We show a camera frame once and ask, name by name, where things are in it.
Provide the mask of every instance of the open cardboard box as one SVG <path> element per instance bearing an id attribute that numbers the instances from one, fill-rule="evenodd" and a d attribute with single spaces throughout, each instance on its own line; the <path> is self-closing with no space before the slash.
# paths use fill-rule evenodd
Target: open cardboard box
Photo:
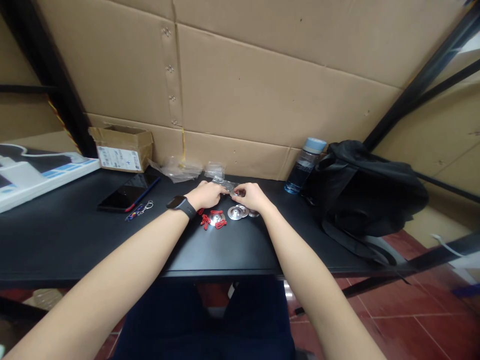
<path id="1" fill-rule="evenodd" d="M 105 127 L 89 127 L 88 132 L 95 141 L 102 168 L 128 173 L 145 172 L 152 158 L 154 142 L 150 131 L 107 124 Z"/>

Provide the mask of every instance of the black bag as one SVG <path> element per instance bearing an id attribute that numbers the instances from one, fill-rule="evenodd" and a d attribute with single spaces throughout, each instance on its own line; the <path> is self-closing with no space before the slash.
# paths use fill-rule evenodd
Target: black bag
<path id="1" fill-rule="evenodd" d="M 390 265 L 396 265 L 390 253 L 362 238 L 400 231 L 429 201 L 410 165 L 379 159 L 355 140 L 330 144 L 301 195 L 327 235 L 358 256 Z"/>

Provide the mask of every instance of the smartwatch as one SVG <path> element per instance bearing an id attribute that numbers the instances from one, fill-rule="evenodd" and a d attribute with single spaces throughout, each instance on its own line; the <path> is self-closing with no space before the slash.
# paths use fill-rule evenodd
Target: smartwatch
<path id="1" fill-rule="evenodd" d="M 192 220 L 197 212 L 194 207 L 190 205 L 188 199 L 185 196 L 175 196 L 167 205 L 167 209 L 182 210 Z"/>

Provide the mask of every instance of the clear plastic bottle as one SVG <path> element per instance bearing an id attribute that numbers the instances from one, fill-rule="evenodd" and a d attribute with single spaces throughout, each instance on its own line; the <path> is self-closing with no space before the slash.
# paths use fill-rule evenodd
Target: clear plastic bottle
<path id="1" fill-rule="evenodd" d="M 307 178 L 314 169 L 317 158 L 322 153 L 327 143 L 314 137 L 309 137 L 296 159 L 296 163 L 288 176 L 285 191 L 290 194 L 298 194 L 305 185 Z"/>

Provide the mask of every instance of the smartphone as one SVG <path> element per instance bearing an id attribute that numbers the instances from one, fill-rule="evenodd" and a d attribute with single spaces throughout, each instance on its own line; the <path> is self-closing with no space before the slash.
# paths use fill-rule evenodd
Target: smartphone
<path id="1" fill-rule="evenodd" d="M 137 174 L 97 205 L 97 210 L 128 213 L 160 181 L 160 177 Z"/>

